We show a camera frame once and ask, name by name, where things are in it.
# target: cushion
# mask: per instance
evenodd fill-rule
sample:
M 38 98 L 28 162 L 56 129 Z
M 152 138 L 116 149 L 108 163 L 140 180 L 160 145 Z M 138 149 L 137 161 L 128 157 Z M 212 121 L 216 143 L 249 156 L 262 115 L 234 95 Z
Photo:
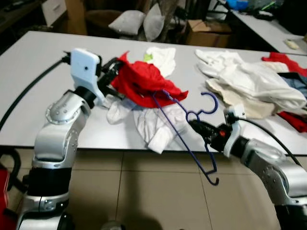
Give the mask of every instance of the cushion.
M 144 17 L 145 14 L 141 11 L 125 11 L 109 25 L 109 28 L 121 35 L 137 35 Z
M 161 33 L 165 17 L 161 15 L 159 4 L 156 3 L 148 12 L 144 23 L 144 31 L 147 41 L 155 40 Z

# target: white table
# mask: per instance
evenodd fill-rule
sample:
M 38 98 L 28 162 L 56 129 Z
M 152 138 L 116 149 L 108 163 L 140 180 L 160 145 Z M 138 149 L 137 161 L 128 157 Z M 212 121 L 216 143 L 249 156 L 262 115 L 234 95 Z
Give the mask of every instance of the white table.
M 303 40 L 303 36 L 294 35 L 287 31 L 278 24 L 277 20 L 269 22 L 257 19 L 250 15 L 240 14 L 237 11 L 232 11 L 232 13 L 278 52 L 307 55 L 307 43 Z M 300 48 L 297 50 L 289 48 L 284 43 L 284 40 L 286 39 L 295 41 Z
M 198 59 L 194 55 L 196 48 L 217 50 L 197 46 L 180 46 L 159 43 L 137 42 L 110 38 L 98 38 L 69 34 L 28 32 L 16 44 L 0 56 L 0 117 L 2 117 L 18 94 L 51 64 L 59 60 L 63 50 L 70 51 L 75 47 L 86 48 L 103 57 L 104 63 L 130 50 L 131 62 L 142 60 L 148 47 L 175 47 L 176 68 L 170 80 L 183 91 L 189 90 L 187 99 L 182 103 L 187 109 L 211 109 L 211 99 L 200 96 L 207 91 L 204 86 L 206 76 L 196 67 Z M 249 62 L 259 61 L 267 52 L 237 50 L 242 58 Z M 289 56 L 307 67 L 307 57 Z M 0 133 L 0 145 L 16 147 L 33 147 L 34 140 L 45 122 L 46 108 L 58 100 L 67 89 L 73 90 L 69 65 L 62 64 L 45 76 L 17 105 Z M 224 104 L 221 102 L 217 112 L 204 115 L 202 118 L 213 124 L 224 122 Z M 110 125 L 106 120 L 107 110 L 95 107 L 80 134 L 79 148 L 83 149 L 118 149 L 145 150 L 146 146 L 136 130 L 132 113 L 118 125 Z M 259 121 L 271 130 L 294 154 L 307 155 L 307 135 L 299 134 L 279 116 Z M 278 146 L 273 139 L 257 128 L 248 126 L 243 135 L 247 138 L 258 138 Z M 183 138 L 194 151 L 204 151 L 203 140 L 190 127 Z M 177 138 L 167 150 L 185 150 Z

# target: red object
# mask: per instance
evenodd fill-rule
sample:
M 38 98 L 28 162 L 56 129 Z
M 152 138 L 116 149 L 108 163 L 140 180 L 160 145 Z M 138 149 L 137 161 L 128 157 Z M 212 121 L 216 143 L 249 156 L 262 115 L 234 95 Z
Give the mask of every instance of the red object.
M 130 64 L 127 61 L 127 53 L 119 58 L 124 62 L 124 65 L 111 83 L 119 93 L 124 94 L 136 104 L 147 108 L 157 108 L 152 98 L 154 92 L 157 92 L 155 98 L 161 106 L 174 103 L 161 90 L 166 90 L 171 97 L 179 101 L 187 97 L 188 91 L 182 92 L 173 82 L 164 79 L 160 70 L 153 64 L 142 61 Z
M 281 116 L 283 119 L 285 119 L 298 132 L 300 133 L 307 132 L 307 123 L 301 116 L 288 112 L 281 112 L 278 115 Z
M 271 52 L 269 57 L 263 57 L 263 61 L 279 61 L 286 64 L 290 72 L 296 72 L 304 77 L 307 77 L 307 69 L 303 69 L 295 61 L 292 61 L 286 54 Z
M 224 131 L 220 131 L 220 135 L 222 136 L 222 137 L 225 137 L 226 136 L 226 133 L 224 132 Z
M 0 169 L 0 230 L 15 230 L 16 221 L 4 214 L 8 205 L 7 187 L 9 182 L 9 173 L 6 169 Z

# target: clothing pile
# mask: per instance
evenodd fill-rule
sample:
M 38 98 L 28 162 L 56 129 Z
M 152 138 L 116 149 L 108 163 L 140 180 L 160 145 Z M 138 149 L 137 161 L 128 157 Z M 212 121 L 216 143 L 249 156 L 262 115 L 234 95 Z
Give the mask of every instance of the clothing pile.
M 175 48 L 151 47 L 146 51 L 144 61 L 133 64 L 128 62 L 127 53 L 123 54 L 119 60 L 124 65 L 111 85 L 126 98 L 121 101 L 108 95 L 104 102 L 104 106 L 109 108 L 106 118 L 110 124 L 123 121 L 133 110 L 139 134 L 148 148 L 157 153 L 162 153 L 176 134 L 157 108 L 153 94 L 179 132 L 187 125 L 185 112 L 162 92 L 167 91 L 179 101 L 188 95 L 188 91 L 182 92 L 173 82 L 165 79 L 175 69 L 175 53 Z
M 211 77 L 208 89 L 227 105 L 242 103 L 247 117 L 255 119 L 279 113 L 299 132 L 307 131 L 307 70 L 286 55 L 271 53 L 263 62 L 248 63 L 236 52 L 197 49 L 195 54 L 199 69 Z

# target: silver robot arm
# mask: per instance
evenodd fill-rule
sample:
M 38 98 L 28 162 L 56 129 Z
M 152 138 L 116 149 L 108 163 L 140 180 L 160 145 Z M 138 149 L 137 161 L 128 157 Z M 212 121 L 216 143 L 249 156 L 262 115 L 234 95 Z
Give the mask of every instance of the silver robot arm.
M 101 69 L 101 58 L 83 49 L 71 53 L 74 92 L 67 91 L 46 112 L 47 123 L 35 140 L 32 160 L 17 230 L 72 230 L 69 201 L 71 169 L 78 137 L 95 104 L 105 99 L 101 92 L 112 93 L 107 85 L 118 73 L 116 58 Z
M 235 131 L 225 145 L 224 155 L 239 157 L 241 163 L 262 180 L 282 230 L 306 230 L 307 172 L 278 149 L 240 136 L 239 121 L 231 120 L 233 116 L 244 117 L 242 107 L 230 107 L 224 113 L 226 122 Z

